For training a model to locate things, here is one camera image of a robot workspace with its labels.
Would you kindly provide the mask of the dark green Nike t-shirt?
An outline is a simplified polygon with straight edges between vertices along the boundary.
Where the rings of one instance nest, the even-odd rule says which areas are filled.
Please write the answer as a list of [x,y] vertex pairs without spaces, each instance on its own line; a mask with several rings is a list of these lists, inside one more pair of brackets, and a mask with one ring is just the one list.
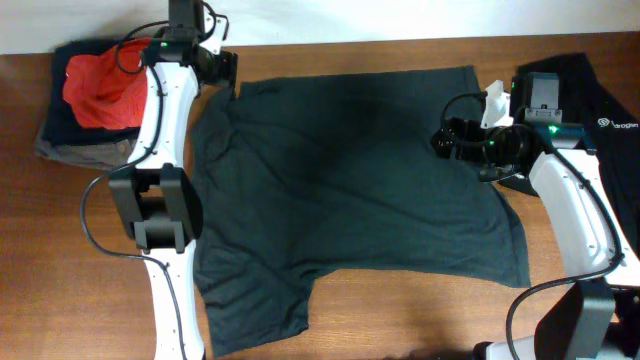
[[216,356],[309,326],[317,279],[409,270],[530,283],[517,213],[431,146],[482,111],[472,66],[275,78],[213,95],[191,133],[194,279]]

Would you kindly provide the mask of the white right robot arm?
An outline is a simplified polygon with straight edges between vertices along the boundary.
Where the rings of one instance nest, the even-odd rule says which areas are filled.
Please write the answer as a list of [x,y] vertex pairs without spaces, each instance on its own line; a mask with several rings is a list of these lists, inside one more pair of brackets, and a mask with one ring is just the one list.
[[555,73],[497,80],[469,93],[479,121],[440,115],[431,145],[441,158],[479,166],[484,183],[527,179],[550,218],[565,277],[533,286],[510,305],[503,342],[479,343],[477,359],[636,359],[639,259],[601,181],[584,126],[566,120]]

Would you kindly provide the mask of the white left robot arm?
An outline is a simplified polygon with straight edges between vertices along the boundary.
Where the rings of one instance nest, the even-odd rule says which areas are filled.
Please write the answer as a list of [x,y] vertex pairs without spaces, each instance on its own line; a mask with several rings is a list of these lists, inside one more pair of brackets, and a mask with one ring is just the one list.
[[157,359],[206,356],[193,280],[203,207],[184,168],[184,146],[202,87],[235,85],[238,57],[222,48],[228,31],[228,18],[207,2],[170,2],[163,32],[140,54],[146,102],[134,150],[109,176],[150,281]]

